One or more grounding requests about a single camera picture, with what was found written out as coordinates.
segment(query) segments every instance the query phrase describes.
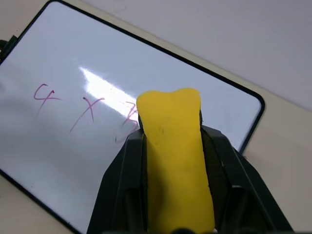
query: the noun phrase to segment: table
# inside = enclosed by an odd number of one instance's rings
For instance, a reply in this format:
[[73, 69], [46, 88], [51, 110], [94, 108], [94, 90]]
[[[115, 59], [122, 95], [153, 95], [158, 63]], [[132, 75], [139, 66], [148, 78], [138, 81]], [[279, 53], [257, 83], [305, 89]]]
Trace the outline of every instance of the table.
[[[0, 38], [19, 36], [45, 0], [0, 2]], [[77, 0], [67, 2], [161, 45], [262, 95], [266, 111], [244, 155], [258, 170], [296, 231], [312, 230], [312, 113], [221, 70], [112, 15]], [[39, 205], [0, 177], [0, 226], [5, 234], [70, 233]]]

